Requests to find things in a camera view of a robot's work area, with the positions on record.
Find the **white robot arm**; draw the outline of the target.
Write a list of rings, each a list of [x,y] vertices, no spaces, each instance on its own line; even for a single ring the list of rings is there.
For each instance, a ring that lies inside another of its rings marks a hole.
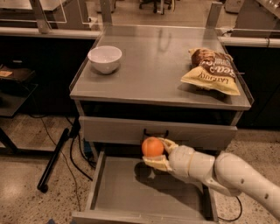
[[[280,187],[232,153],[211,156],[170,139],[150,136],[142,142],[143,161],[177,179],[192,178],[227,196],[247,194],[280,220]]]

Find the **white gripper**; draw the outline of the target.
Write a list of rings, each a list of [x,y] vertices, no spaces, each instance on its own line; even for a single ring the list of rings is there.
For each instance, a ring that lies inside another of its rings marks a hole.
[[[203,184],[213,184],[214,156],[195,151],[187,146],[179,146],[170,139],[160,137],[164,149],[169,155],[156,157],[143,156],[143,161],[149,167],[162,172],[169,172],[177,179],[192,178]]]

